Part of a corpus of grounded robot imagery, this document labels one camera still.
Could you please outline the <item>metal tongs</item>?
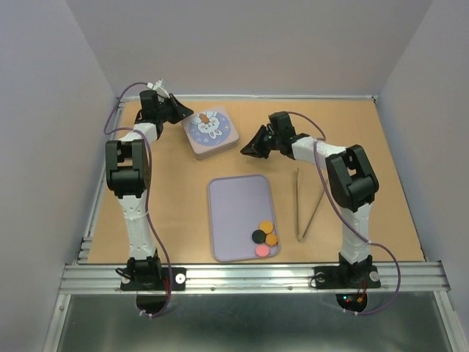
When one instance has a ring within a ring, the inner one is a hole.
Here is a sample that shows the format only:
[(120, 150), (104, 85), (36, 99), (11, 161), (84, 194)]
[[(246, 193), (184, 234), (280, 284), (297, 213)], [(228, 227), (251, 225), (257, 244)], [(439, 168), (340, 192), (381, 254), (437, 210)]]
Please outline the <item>metal tongs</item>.
[(315, 199), (314, 206), (311, 209), (311, 212), (308, 216), (308, 218), (305, 217), (306, 215), (306, 210), (303, 207), (302, 203), (302, 195), (300, 194), (300, 168), (297, 168), (295, 170), (295, 178), (294, 178), (294, 184), (295, 184), (295, 193), (294, 193), (294, 198), (295, 198), (295, 240), (298, 243), (304, 242), (306, 239), (306, 236), (309, 233), (309, 229), (313, 223), (313, 220), (316, 217), (316, 214), (319, 210), (319, 206), (322, 202), (322, 199), (325, 197), (325, 189), (322, 187), (320, 189), (320, 194), (317, 196)]

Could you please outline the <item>silver tin lid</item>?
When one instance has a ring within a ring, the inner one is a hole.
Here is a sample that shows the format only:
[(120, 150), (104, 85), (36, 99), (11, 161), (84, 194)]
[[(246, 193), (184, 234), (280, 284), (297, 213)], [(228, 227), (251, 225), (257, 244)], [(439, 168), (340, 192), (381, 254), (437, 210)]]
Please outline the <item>silver tin lid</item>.
[(240, 135), (223, 106), (192, 114), (182, 121), (188, 141), (192, 139), (240, 139)]

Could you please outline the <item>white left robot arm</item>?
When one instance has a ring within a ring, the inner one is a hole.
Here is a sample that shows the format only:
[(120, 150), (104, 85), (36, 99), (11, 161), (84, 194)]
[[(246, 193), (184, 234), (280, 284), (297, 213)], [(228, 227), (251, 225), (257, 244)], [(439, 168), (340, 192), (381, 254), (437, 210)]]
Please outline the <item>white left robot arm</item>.
[(158, 248), (162, 241), (149, 219), (152, 180), (150, 145), (159, 140), (163, 125), (177, 124), (192, 115), (159, 82), (149, 83), (139, 93), (141, 108), (130, 128), (117, 128), (125, 135), (105, 145), (106, 183), (118, 199), (128, 233), (129, 259), (118, 268), (122, 290), (166, 290), (171, 287), (169, 268), (161, 265)]

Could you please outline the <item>square cookie tin with cups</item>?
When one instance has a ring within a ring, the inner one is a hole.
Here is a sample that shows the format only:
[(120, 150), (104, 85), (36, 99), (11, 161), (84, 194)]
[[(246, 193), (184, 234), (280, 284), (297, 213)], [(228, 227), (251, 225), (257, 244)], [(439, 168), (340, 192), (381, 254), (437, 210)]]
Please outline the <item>square cookie tin with cups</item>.
[(193, 151), (193, 156), (196, 160), (204, 160), (211, 158), (218, 154), (224, 153), (235, 148), (238, 145), (239, 140), (222, 140), (222, 139), (211, 139), (211, 138), (202, 138), (202, 139), (189, 139), (189, 144)]

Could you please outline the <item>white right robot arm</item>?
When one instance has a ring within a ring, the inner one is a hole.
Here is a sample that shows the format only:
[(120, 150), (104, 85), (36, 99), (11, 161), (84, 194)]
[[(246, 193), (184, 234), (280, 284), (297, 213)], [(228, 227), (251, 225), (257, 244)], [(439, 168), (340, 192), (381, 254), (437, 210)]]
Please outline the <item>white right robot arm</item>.
[(317, 138), (297, 133), (291, 112), (269, 116), (241, 154), (268, 158), (273, 151), (296, 161), (316, 166), (326, 197), (342, 222), (342, 243), (337, 265), (316, 266), (311, 286), (319, 290), (379, 288), (370, 274), (373, 264), (369, 240), (369, 214), (379, 189), (377, 176), (362, 146), (339, 147), (328, 144), (325, 136)]

